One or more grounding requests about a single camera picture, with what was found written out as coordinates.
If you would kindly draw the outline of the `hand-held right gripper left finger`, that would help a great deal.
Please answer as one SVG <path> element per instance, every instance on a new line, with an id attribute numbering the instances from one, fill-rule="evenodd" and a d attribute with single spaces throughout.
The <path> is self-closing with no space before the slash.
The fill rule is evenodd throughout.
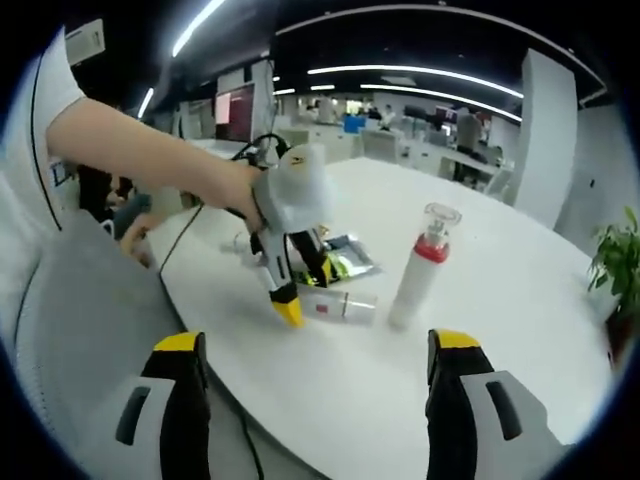
<path id="1" fill-rule="evenodd" d="M 93 479 L 209 479 L 208 382 L 202 332 L 156 344 L 142 372 L 95 410 L 82 443 Z"/>

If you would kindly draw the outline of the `person's left hand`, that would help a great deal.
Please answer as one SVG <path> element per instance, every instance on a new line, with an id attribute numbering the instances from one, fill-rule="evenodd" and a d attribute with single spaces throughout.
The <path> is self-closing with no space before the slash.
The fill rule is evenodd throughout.
<path id="1" fill-rule="evenodd" d="M 253 197 L 253 185 L 262 172 L 233 162 L 224 163 L 222 167 L 214 205 L 241 215 L 250 232 L 260 231 L 263 221 Z"/>

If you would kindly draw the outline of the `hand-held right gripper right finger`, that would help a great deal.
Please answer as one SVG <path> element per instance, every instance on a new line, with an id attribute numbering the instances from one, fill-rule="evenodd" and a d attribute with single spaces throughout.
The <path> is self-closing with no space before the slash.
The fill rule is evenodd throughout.
<path id="1" fill-rule="evenodd" d="M 543 403 L 466 333 L 428 332 L 427 385 L 428 479 L 541 479 L 571 449 Z"/>

